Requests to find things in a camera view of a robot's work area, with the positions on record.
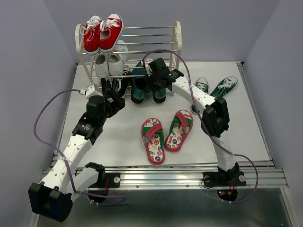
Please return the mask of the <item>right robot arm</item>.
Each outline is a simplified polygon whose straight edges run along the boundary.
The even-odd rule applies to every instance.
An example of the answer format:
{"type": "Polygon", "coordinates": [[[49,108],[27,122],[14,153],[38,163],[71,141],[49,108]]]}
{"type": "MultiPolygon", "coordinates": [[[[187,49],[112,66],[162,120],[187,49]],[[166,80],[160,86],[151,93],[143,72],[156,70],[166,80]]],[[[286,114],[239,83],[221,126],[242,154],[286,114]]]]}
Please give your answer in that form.
{"type": "Polygon", "coordinates": [[[162,58],[142,61],[147,76],[144,77],[152,91],[167,88],[180,95],[195,106],[203,131],[213,142],[217,156],[218,180],[222,184],[229,184],[239,172],[234,154],[231,152],[229,141],[229,113],[226,100],[216,99],[191,82],[188,66],[185,65],[187,77],[178,69],[170,70],[162,58]]]}

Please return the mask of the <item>cream shoe rack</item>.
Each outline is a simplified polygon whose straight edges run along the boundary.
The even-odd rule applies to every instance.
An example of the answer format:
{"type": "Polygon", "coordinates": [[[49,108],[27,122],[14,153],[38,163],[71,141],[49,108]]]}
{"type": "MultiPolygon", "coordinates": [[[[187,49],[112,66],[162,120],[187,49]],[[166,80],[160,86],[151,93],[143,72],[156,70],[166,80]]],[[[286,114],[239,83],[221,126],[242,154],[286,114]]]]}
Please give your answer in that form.
{"type": "MultiPolygon", "coordinates": [[[[91,56],[85,53],[84,37],[80,33],[84,27],[84,24],[78,24],[75,29],[76,52],[89,81],[101,85],[100,79],[95,74],[95,61],[102,52],[91,56]]],[[[136,64],[149,52],[153,52],[149,55],[150,58],[162,57],[170,69],[179,67],[179,59],[174,55],[175,53],[180,55],[182,50],[182,32],[179,21],[174,22],[172,26],[125,27],[120,39],[128,48],[125,52],[128,55],[125,62],[126,70],[137,69],[136,64]]]]}

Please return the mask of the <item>right green canvas sneaker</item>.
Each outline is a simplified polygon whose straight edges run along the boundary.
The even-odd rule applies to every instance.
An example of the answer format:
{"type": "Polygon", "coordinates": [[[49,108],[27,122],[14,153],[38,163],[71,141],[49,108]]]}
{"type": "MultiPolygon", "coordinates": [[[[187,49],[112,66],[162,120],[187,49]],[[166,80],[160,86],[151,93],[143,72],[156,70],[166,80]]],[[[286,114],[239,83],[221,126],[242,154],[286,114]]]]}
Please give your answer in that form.
{"type": "Polygon", "coordinates": [[[210,96],[222,98],[230,93],[237,85],[238,79],[234,76],[224,78],[216,88],[211,92],[210,96]]]}

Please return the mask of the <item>pink patterned sandal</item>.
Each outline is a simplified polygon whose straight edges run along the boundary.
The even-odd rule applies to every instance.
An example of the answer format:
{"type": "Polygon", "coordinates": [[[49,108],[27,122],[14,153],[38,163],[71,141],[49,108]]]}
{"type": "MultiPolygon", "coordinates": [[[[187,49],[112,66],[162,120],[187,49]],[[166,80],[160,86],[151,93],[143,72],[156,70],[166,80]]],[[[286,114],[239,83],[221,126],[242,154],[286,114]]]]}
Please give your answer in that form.
{"type": "Polygon", "coordinates": [[[193,124],[193,116],[188,110],[182,109],[177,111],[164,143],[165,149],[169,152],[179,152],[191,132],[193,124]]]}
{"type": "Polygon", "coordinates": [[[149,118],[142,124],[142,140],[149,162],[160,165],[165,160],[164,133],[161,122],[157,118],[149,118]]]}

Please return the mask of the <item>left red sneaker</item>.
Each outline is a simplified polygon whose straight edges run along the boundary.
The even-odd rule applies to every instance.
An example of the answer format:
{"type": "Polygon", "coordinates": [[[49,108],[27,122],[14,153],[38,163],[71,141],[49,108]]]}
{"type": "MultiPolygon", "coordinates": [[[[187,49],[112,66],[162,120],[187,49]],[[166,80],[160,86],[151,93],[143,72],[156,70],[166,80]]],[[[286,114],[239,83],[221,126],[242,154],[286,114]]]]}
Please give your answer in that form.
{"type": "Polygon", "coordinates": [[[88,55],[94,55],[99,51],[99,38],[100,38],[100,23],[101,17],[94,15],[80,29],[83,36],[84,50],[88,55]]]}

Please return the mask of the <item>white shoe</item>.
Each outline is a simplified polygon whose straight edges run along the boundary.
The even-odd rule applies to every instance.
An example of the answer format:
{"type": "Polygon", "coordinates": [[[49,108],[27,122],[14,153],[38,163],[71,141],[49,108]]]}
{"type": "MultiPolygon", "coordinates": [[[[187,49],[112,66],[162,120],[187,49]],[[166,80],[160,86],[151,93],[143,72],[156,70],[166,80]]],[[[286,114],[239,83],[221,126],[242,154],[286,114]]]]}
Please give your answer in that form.
{"type": "Polygon", "coordinates": [[[95,60],[95,73],[99,78],[109,76],[108,55],[99,55],[95,60]]]}
{"type": "Polygon", "coordinates": [[[109,55],[108,68],[111,76],[120,76],[128,56],[128,48],[123,40],[118,40],[114,51],[109,55]]]}

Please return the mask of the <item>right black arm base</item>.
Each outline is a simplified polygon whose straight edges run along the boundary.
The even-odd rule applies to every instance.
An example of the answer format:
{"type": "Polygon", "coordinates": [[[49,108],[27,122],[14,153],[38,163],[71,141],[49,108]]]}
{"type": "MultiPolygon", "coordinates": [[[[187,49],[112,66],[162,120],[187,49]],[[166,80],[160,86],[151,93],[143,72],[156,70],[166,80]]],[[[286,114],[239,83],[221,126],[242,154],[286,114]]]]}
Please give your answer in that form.
{"type": "Polygon", "coordinates": [[[237,187],[247,185],[246,178],[242,171],[236,172],[232,177],[223,172],[203,172],[201,186],[206,189],[216,188],[219,199],[235,203],[238,197],[237,187]]]}

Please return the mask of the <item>left black sneaker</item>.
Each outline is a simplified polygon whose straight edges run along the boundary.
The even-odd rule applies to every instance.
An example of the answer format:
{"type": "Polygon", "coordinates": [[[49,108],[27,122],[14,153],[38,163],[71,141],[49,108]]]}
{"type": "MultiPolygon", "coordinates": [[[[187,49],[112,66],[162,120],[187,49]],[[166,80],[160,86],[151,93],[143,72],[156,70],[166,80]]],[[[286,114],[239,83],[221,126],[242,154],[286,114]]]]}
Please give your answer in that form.
{"type": "Polygon", "coordinates": [[[100,79],[102,86],[102,94],[106,98],[110,98],[109,91],[113,91],[113,78],[102,78],[100,79]]]}

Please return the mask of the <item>left white shoe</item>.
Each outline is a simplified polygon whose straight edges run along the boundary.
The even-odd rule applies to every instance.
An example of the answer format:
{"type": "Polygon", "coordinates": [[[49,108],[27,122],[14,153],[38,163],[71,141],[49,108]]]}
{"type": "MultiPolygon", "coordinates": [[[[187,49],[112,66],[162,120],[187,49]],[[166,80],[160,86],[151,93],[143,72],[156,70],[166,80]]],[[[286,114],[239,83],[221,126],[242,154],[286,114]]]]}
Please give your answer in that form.
{"type": "Polygon", "coordinates": [[[95,60],[95,73],[99,78],[109,76],[108,55],[99,55],[95,60]]]}

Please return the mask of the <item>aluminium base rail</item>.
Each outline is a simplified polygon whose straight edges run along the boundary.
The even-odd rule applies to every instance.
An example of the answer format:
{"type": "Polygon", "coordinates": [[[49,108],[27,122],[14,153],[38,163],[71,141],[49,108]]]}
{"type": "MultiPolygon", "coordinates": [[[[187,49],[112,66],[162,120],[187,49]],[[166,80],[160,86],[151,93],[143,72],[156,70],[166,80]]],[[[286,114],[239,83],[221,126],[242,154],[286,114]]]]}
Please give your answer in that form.
{"type": "Polygon", "coordinates": [[[106,167],[108,186],[115,190],[254,189],[288,187],[283,170],[272,165],[254,168],[242,162],[229,183],[215,182],[214,165],[106,167]]]}

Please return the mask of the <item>red sneaker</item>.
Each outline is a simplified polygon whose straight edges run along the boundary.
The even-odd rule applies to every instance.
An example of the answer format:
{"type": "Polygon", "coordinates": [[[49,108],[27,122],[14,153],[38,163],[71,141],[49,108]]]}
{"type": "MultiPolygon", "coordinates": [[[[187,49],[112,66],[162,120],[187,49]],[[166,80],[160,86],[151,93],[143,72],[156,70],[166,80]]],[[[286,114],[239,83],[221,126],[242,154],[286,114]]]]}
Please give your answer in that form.
{"type": "Polygon", "coordinates": [[[94,15],[80,29],[83,36],[84,50],[88,55],[94,55],[99,51],[99,38],[100,38],[100,23],[101,17],[94,15]]]}
{"type": "Polygon", "coordinates": [[[110,14],[100,23],[99,49],[101,52],[113,52],[122,35],[124,24],[119,14],[110,14]]]}

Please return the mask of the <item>right black sneaker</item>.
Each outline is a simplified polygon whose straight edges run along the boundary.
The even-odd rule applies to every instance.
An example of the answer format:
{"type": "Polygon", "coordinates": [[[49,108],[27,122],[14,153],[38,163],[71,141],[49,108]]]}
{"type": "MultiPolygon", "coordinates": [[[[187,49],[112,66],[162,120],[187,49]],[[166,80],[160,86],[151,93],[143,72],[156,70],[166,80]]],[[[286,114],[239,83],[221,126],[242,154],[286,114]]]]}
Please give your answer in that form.
{"type": "Polygon", "coordinates": [[[123,98],[125,96],[130,83],[129,75],[131,75],[131,70],[124,69],[121,77],[116,78],[115,93],[118,97],[123,98]]]}

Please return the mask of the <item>right white shoe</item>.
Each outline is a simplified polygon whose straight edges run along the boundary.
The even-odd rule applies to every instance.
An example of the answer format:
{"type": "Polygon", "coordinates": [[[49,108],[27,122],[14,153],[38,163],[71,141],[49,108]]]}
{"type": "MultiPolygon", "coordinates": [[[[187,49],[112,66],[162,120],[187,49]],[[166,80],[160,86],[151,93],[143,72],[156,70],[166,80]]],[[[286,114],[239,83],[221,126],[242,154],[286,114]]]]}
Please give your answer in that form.
{"type": "Polygon", "coordinates": [[[108,68],[111,76],[120,76],[128,56],[128,48],[123,40],[118,40],[114,51],[109,55],[108,68]]]}

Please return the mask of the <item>right red sneaker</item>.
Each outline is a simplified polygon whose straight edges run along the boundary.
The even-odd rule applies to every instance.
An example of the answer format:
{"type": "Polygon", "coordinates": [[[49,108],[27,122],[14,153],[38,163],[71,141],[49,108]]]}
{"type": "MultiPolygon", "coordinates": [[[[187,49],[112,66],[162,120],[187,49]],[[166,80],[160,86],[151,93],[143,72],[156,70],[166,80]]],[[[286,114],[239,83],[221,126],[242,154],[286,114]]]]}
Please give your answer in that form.
{"type": "Polygon", "coordinates": [[[100,23],[99,49],[101,52],[113,52],[122,35],[124,24],[119,14],[110,14],[100,23]]]}

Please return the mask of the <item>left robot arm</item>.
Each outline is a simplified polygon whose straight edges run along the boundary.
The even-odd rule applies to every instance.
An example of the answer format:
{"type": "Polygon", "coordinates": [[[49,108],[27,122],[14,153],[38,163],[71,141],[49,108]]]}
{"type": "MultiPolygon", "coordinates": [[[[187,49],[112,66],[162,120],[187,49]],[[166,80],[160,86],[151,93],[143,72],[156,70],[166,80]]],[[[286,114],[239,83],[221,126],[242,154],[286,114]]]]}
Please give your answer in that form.
{"type": "Polygon", "coordinates": [[[28,189],[32,211],[58,222],[67,219],[80,195],[88,196],[90,203],[103,206],[104,201],[111,197],[110,186],[119,186],[114,178],[120,174],[107,176],[101,164],[89,162],[77,176],[73,173],[102,133],[106,120],[125,107],[125,99],[112,91],[109,92],[111,101],[96,91],[78,92],[88,99],[86,112],[73,129],[64,151],[49,145],[60,154],[60,158],[40,183],[32,183],[28,189]]]}

